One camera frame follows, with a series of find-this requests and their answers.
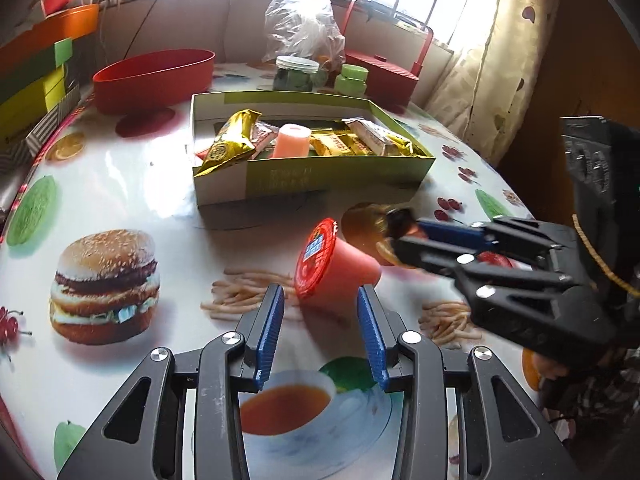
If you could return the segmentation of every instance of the hamburger print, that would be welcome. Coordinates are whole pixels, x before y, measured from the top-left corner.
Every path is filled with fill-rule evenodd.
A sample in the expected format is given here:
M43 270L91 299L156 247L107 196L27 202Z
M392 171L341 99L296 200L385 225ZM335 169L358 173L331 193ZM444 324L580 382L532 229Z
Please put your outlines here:
M51 285L49 319L61 336L104 345L144 332L158 304L154 241L117 229L85 236L60 255Z

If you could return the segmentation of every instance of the white wall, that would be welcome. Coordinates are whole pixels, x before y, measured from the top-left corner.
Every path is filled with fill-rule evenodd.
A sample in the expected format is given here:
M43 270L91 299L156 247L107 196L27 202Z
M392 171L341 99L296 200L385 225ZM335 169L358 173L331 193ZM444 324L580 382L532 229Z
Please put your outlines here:
M264 12L271 0L133 0L103 13L101 37L108 63L166 48L206 48L217 62L251 62L266 50ZM345 9L334 6L338 23ZM420 52L424 34L354 12L347 31L347 47L380 54L408 70ZM413 101L423 106L451 54L432 43L424 61ZM97 65L105 66L102 47Z

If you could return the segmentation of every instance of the yellow box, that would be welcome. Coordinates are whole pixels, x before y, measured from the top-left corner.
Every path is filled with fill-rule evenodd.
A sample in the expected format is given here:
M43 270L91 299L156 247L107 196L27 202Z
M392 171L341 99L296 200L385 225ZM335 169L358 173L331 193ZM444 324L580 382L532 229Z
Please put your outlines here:
M29 133L25 127L44 117L65 96L65 68L34 81L0 105L0 150Z

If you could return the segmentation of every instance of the curtain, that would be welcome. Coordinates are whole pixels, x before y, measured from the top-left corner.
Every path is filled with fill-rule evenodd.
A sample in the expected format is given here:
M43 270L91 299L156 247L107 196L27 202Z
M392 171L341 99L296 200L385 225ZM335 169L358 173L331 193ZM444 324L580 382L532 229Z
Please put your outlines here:
M559 0L468 0L424 110L496 166L520 128Z

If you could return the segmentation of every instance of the tea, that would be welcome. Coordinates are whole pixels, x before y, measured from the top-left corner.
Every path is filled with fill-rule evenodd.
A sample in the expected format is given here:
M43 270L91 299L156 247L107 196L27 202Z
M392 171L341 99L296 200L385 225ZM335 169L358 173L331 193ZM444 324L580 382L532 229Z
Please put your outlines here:
M326 391L306 384L265 390L240 406L242 431L258 435L287 433L318 416L330 400Z

